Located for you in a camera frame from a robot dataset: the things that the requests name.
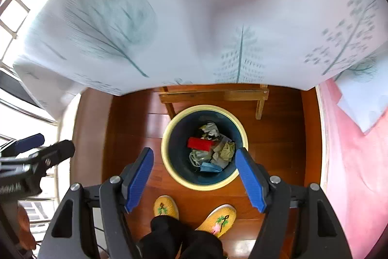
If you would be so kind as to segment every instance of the cable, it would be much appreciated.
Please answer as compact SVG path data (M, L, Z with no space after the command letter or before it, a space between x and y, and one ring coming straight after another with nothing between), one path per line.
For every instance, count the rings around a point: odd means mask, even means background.
M108 256L111 256L104 248L102 248L99 244L97 244L97 246L99 247L99 248L101 248L102 250L104 250L107 254L108 254Z

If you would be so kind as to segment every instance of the trash can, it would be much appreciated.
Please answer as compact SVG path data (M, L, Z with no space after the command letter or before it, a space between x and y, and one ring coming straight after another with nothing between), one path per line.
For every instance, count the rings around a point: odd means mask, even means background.
M239 174L235 155L219 173L200 172L191 164L191 149L187 147L187 140L209 122L214 122L221 134L235 142L236 150L240 147L248 149L248 138L240 121L225 109L210 105L193 106L178 113L168 124L162 138L162 159L167 171L178 183L197 191L224 187Z

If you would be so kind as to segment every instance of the person's foot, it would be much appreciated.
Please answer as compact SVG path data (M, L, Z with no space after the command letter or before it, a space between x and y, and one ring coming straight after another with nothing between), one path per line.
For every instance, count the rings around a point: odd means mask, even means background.
M237 211L230 204L224 204L216 208L205 221L197 228L197 231L206 231L217 238L225 234L233 225Z
M162 195L158 197L154 203L154 215L168 215L173 218L179 219L179 211L177 204L168 195Z

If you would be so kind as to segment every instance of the trash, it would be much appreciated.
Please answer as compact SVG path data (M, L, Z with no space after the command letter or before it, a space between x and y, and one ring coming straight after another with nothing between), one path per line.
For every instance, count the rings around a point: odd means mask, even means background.
M189 154L189 160L193 166L200 167L203 162L208 163L211 160L212 153L205 150L192 150Z
M204 172L221 172L222 168L211 163L202 163L199 170Z
M224 160L232 161L232 157L234 155L234 143L226 143L224 148L221 151L221 158Z
M221 134L214 122L201 126L187 142L189 160L203 172L221 172L232 161L235 144Z

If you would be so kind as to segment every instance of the silver bolt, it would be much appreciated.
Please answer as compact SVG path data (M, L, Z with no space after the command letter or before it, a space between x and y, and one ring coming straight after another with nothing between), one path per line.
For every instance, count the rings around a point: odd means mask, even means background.
M317 183L312 183L312 184L310 185L310 189L312 189L312 190L314 190L314 191L319 191L319 188L320 188L320 186L319 186L319 184L317 184Z
M71 191L77 191L79 188L80 188L80 184L79 184L79 183L73 183L73 184L70 186L70 190L71 190Z
M114 184L114 183L119 183L120 181L121 181L120 176L112 176L112 177L110 177L110 179L109 179L109 182L112 183L112 184Z
M24 172L29 171L30 168L31 168L31 165L30 165L30 164L24 164L24 165L23 165L23 171L24 171Z
M278 184L282 181L279 176L271 176L269 177L269 181L271 181L274 184Z

